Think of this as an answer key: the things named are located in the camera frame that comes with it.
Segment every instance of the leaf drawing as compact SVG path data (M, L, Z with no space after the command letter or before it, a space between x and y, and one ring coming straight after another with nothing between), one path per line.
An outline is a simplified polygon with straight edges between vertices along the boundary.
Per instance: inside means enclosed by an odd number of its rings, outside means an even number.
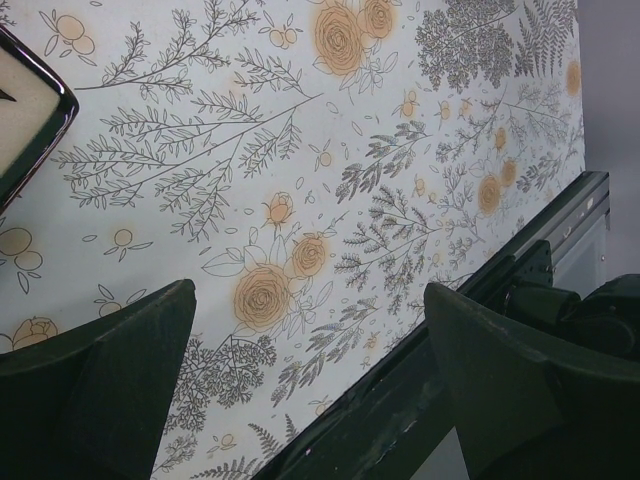
M311 344L306 351L315 353L307 362L294 361L282 370L279 385L271 394L274 407L290 399L297 387L311 385L320 376L326 363L340 362L358 346L364 333L360 325L378 311L375 303L375 298L358 300L342 310L340 321L312 330L315 335L309 338Z
M160 211L180 217L172 233L199 241L208 239L210 231L218 232L218 222L225 219L224 209L229 207L225 192L233 183L234 169L241 168L245 177L253 177L274 161L291 158L301 141L294 115L317 96L263 118L244 96L201 93L193 103L200 113L215 112L218 117L213 121L197 115L183 119L151 107L146 113L120 108L119 115L103 120L114 136L99 135L86 149L59 152L53 161L72 170L64 177L71 185L71 198L80 207L135 207L144 198L143 186L153 181L155 196L164 201ZM222 140L212 139L214 130L230 124L242 129L223 134ZM226 145L233 146L229 156L209 162L206 169L191 166Z
M393 135L374 135L366 157L374 161L364 166L353 163L342 172L342 184L336 188L338 203L353 199L358 193L371 193L383 175L395 178L408 169L416 158L415 145L431 137L423 122L411 120L397 125Z
M225 408L248 403L262 385L261 367L271 367L276 350L268 336L257 341L229 335L217 349L203 346L198 338L187 344L165 432L182 428L202 431L212 398Z
M9 5L7 0L0 0L0 25L3 27L15 27L16 22L9 18L9 14L7 13L11 10L11 5Z
M422 74L438 90L447 78L462 93L480 72L499 88L512 68L513 40L503 20L516 11L514 0L445 0L446 10L425 11L416 42Z
M198 20L192 18L189 11L173 10L177 32L169 45L160 50L156 60L144 70L140 70L140 66L147 63L147 47L151 43L145 38L140 22L131 22L133 33L125 37L127 52L120 57L120 62L112 62L105 68L101 85L76 90L137 85L144 100L151 99L158 103L159 92L171 104L179 101L182 96L193 93L193 82L189 78L189 68L192 65L199 64L212 73L231 64L229 57L221 54L219 49L213 49L211 43L229 32L232 35L244 33L250 24L257 21L256 13L245 8L248 3L249 0L241 0L236 6L234 2L230 2L225 9L222 6L223 0L204 0L204 21L201 28L205 36L200 40L193 31Z
M562 67L563 51L574 36L577 18L575 0L532 0L525 3L526 23L520 19L522 42L518 42L516 76L553 75L556 65Z
M188 462L195 455L197 446L198 439L193 433L179 436L166 446L167 458L153 469L153 473L158 470L169 473L181 463Z
M291 417L285 413L286 420L286 440L292 441L298 434ZM249 480L254 477L262 466L275 457L285 446L275 435L266 428L250 423L249 428L257 435L262 449L262 459L254 458L247 461L243 455L240 460L233 460L231 463L224 462L215 468L193 475L191 478L221 478L222 480Z

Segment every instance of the small orange berry drawing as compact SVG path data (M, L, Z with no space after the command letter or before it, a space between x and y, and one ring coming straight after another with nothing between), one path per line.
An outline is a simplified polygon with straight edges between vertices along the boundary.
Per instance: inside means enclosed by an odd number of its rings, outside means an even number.
M0 337L11 342L12 350L35 345L56 335L58 335L56 324L51 319L42 317L33 317L22 322L13 337L0 333Z
M458 116L467 118L469 117L469 115L471 115L472 111L473 111L473 103L471 103L471 99L463 98L462 105L460 105L460 108L458 109Z
M212 448L207 450L207 453L209 454L208 455L209 458L212 458L213 454L218 450L220 451L231 450L233 447L237 445L235 438L230 433L223 435L222 438L218 438L216 435L214 435L213 441L216 442L216 445L214 445Z
M98 314L101 318L111 315L112 313L116 313L124 307L137 302L147 293L147 289L143 288L131 295L125 302L118 302L116 301L116 297L113 293L111 293L111 291L104 285L98 284L98 291L100 292L101 298L94 300L93 303L100 305Z
M580 62L573 60L567 67L567 93L575 97L580 93L582 86L582 69Z
M442 127L442 122L446 122L451 118L451 105L449 105L449 102L444 100L439 102L439 105L440 111L434 115L435 117L440 117L440 125L438 128Z
M67 47L60 53L60 58L65 58L71 53L77 55L87 65L96 67L96 63L88 56L96 50L96 44L93 39L87 35L87 30L84 24L76 17L71 15L62 15L58 17L55 10L51 11L51 16L44 12L40 12L40 17L44 23L53 31L53 35L49 38L47 45L44 48L44 56L51 55L60 41Z
M0 219L0 227L4 220L4 218ZM33 236L24 228L0 230L0 267L8 263L10 259L13 260L18 283L25 294L29 294L33 280L42 278L37 270L42 267L44 260L42 255L30 249L32 243Z
M331 139L327 140L327 143L324 144L322 149L316 147L315 145L309 144L309 148L316 153L318 156L316 157L316 166L315 172L318 171L320 167L330 167L333 162L333 155L329 152L329 147L331 146Z
M293 200L288 193L278 192L271 199L271 203L264 205L268 209L265 225L270 223L276 228L282 228L293 215Z
M316 417L319 417L327 411L327 408L329 408L331 403L332 401L329 400L329 397L325 396L322 400L312 400L311 402L309 402L309 405L315 405L315 414Z
M495 146L501 152L507 146L507 131L500 127L495 133Z
M417 98L418 96L416 95L415 91L410 90L409 92L405 92L404 101L396 107L392 115L399 113L401 117L413 117L415 107L420 106L420 104L416 101Z
M298 33L303 32L303 30L293 27L293 14L289 15L287 23L282 27L276 27L275 22L267 12L264 12L264 18L269 23L269 26L262 27L258 33L268 34L269 41L274 47L287 50L298 41Z

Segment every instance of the sketched foliage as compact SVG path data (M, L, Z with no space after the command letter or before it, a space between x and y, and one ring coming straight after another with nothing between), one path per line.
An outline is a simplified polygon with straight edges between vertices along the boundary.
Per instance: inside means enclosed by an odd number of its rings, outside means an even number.
M274 87L285 90L287 85ZM98 135L86 148L59 151L52 160L71 169L64 179L80 207L135 207L144 198L143 187L153 184L162 199L160 211L179 216L171 233L187 235L189 241L209 239L230 207L225 192L235 169L242 169L245 178L261 175L299 149L301 131L294 115L317 96L297 95L304 99L267 118L251 99L232 92L201 91L192 101L198 113L191 116L119 108L118 115L102 120L112 136ZM218 155L225 146L230 153ZM206 162L209 156L213 160ZM196 168L200 164L206 168Z
M465 125L456 130L455 140L444 140L438 143L436 161L444 164L460 159L465 153L475 155L483 142L489 140L495 130L498 111L504 101L505 93L506 89L500 98L480 100L478 102L479 114L471 115L466 119Z
M416 158L416 144L431 137L423 122L411 120L396 126L393 135L374 135L366 158L368 165L353 163L342 172L342 184L336 188L338 203L352 200L358 193L371 193L380 184L383 175L395 178L408 169Z
M435 213L427 214L410 206L402 190L384 185L373 196L369 216L368 225L359 222L352 237L344 240L345 245L361 250L362 254L343 253L335 272L349 275L347 287L362 291L369 282L371 269L381 270L384 291L391 298L388 312L398 315L416 275L425 267L430 235L443 227L435 225Z
M509 130L520 148L530 138L543 139L550 147L566 141L571 111L561 109L563 89L551 82L544 88L524 84L518 88L518 101L505 102L509 108Z
M154 468L153 473L158 470L169 473L178 465L188 462L195 455L197 446L198 439L193 433L179 436L165 447L167 458Z
M378 311L375 304L375 298L358 300L342 310L338 322L312 331L314 335L309 338L310 345L306 351L315 353L308 361L296 360L282 370L279 385L271 395L274 407L283 400L289 400L296 388L311 385L323 372L326 363L337 364L349 350L358 346L364 334L361 324ZM291 431L290 435L294 436L295 432Z
M525 3L526 21L520 18L522 42L518 42L516 76L553 75L557 65L562 67L563 51L574 36L573 22L577 20L575 0L532 0Z
M513 40L505 18L516 10L514 0L445 0L446 10L427 10L416 42L424 76L435 90L446 76L461 93L482 72L498 88L511 73Z
M296 427L289 415L285 414L286 420L286 441L291 442L298 434ZM262 450L262 459L254 458L247 460L243 455L240 460L233 460L231 463L224 462L215 468L205 470L204 472L193 475L191 478L220 478L222 480L248 480L256 475L262 466L275 457L284 447L285 444L280 442L273 433L266 428L255 423L250 423L249 428L254 431L260 440L260 448Z
M564 152L548 151L541 155L534 165L531 165L525 173L518 179L518 190L528 193L531 188L536 187L538 191L547 186L551 181L557 179L563 168L568 165L569 160L579 154L580 145L584 142L584 124L580 117L580 123L573 127L568 135Z
M229 335L216 350L198 338L187 344L165 432L177 427L199 432L204 428L211 399L225 408L247 403L262 385L261 367L272 367L276 350L267 336L252 341Z
M15 27L16 22L9 18L9 14L7 13L11 10L11 5L9 5L7 0L0 0L0 25L3 27Z
M139 85L144 100L151 99L158 103L158 92L161 92L171 104L179 101L183 95L193 93L193 82L189 77L191 66L199 64L212 73L230 65L228 56L211 47L213 40L228 32L233 35L244 33L258 19L255 12L245 8L249 0L241 0L238 6L231 2L227 8L223 8L223 0L204 0L203 3L204 18L200 26L204 39L198 39L194 33L198 19L193 18L189 11L175 9L172 16L176 33L168 46L159 51L156 60L148 65L148 69L142 70L142 64L147 63L147 47L151 43L145 38L140 22L131 22L133 33L125 37L127 52L120 57L120 62L112 62L105 68L101 85L76 90Z

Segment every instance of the clock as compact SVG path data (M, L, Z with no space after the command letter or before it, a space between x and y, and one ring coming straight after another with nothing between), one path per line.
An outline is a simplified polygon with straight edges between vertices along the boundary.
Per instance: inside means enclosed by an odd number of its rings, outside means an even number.
M0 213L78 114L60 77L0 26Z

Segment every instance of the botanical print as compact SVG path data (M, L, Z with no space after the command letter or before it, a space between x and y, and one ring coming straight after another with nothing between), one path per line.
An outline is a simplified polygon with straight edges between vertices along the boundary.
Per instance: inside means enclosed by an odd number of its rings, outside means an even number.
M298 430L289 415L285 414L284 417L286 423L285 442L289 443L298 435ZM265 463L275 457L280 450L285 447L286 443L283 444L278 441L277 438L265 428L255 423L250 423L248 426L260 440L262 459L256 457L248 460L247 457L243 455L240 460L234 459L230 464L224 462L222 465L205 470L191 478L222 478L224 480L231 478L251 478L260 471L260 468Z
M42 278L38 270L44 260L40 253L32 250L31 232L22 227L3 230L5 220L6 217L0 218L0 268L13 270L21 290L29 294L33 282Z
M53 31L53 35L47 42L44 49L44 56L48 57L56 51L58 42L62 42L65 48L60 52L60 58L67 57L71 53L75 53L77 57L87 65L97 66L88 55L96 50L96 44L92 38L87 35L87 31L83 23L71 15L61 15L58 17L55 10L51 11L51 15L40 12L40 16L44 23Z
M393 28L395 2L366 0L354 11L341 2L325 1L315 23L319 56L313 66L342 78L340 90L357 87L357 93L382 88L384 75L398 62L393 52L382 61L376 56Z
M106 317L107 315L111 315L112 313L122 310L125 306L131 305L140 300L147 293L146 289L138 290L134 294L130 295L125 301L120 302L116 300L113 293L111 293L111 291L104 285L98 284L98 291L100 293L100 298L94 300L93 303L100 305L98 309L100 317Z
M0 25L3 27L16 26L16 22L9 18L9 10L11 10L11 5L9 5L8 0L0 0Z
M117 230L110 241L112 246L103 255L113 255L118 259L118 262L122 262L127 256L127 252L145 250L153 245L153 242L137 243L134 238L133 232L128 228ZM85 235L82 237L82 241L85 243L91 243L97 239L97 235Z
M81 108L0 219L0 347L192 279L156 480L254 476L584 168L575 0L27 3Z
M480 72L499 88L515 65L515 76L553 75L562 67L563 50L574 37L575 0L445 0L446 10L425 11L416 42L423 75L437 90L442 79L462 93ZM522 40L514 54L505 21L519 14Z
M50 318L33 317L25 320L13 336L0 333L0 338L10 342L8 350L18 350L58 335L58 327Z

